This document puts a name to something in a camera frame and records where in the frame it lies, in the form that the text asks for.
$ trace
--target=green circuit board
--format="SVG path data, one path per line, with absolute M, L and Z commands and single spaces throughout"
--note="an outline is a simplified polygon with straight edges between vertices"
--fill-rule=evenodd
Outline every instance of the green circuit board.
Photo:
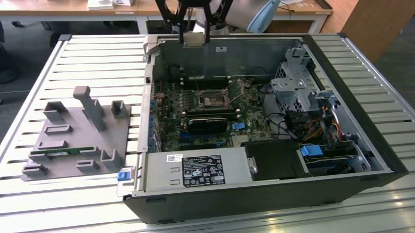
M 227 148 L 239 146 L 237 140 L 271 139 L 273 132 L 261 106 L 262 86 L 263 84 L 251 84 L 245 79 L 233 80 L 227 88 L 210 90 L 185 90 L 178 83 L 165 84 L 163 92 L 157 94 L 162 150 L 195 150 L 199 146 L 205 149 L 205 145 Z M 183 111 L 209 113 L 215 109 L 238 109 L 238 119 L 229 121 L 225 133 L 191 135 L 186 130 L 189 120 L 183 117 Z M 245 123 L 245 128 L 234 130 L 233 124 L 238 123 Z

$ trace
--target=barcode sticker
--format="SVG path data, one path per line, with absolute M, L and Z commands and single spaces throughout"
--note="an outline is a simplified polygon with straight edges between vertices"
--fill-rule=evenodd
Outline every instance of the barcode sticker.
M 182 162 L 183 154 L 169 154 L 167 162 Z

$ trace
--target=motherboard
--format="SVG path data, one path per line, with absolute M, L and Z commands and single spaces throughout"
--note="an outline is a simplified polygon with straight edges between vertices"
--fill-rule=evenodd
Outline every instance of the motherboard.
M 162 150 L 239 147 L 271 139 L 262 110 L 263 86 L 249 77 L 157 82 Z

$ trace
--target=power supply label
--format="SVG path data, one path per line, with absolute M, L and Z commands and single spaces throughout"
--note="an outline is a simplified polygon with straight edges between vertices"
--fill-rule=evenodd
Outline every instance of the power supply label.
M 183 158 L 182 165 L 186 188 L 226 183 L 221 155 Z

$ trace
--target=blue latch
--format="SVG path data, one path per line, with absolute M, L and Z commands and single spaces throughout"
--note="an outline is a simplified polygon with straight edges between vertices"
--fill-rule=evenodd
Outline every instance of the blue latch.
M 242 130 L 246 128 L 246 123 L 242 122 L 242 123 L 238 123 L 238 124 L 233 124 L 233 129 L 234 130 Z
M 131 180 L 131 171 L 121 171 L 117 175 L 118 181 Z
M 306 156 L 322 156 L 323 151 L 319 145 L 306 145 L 301 148 L 303 157 Z

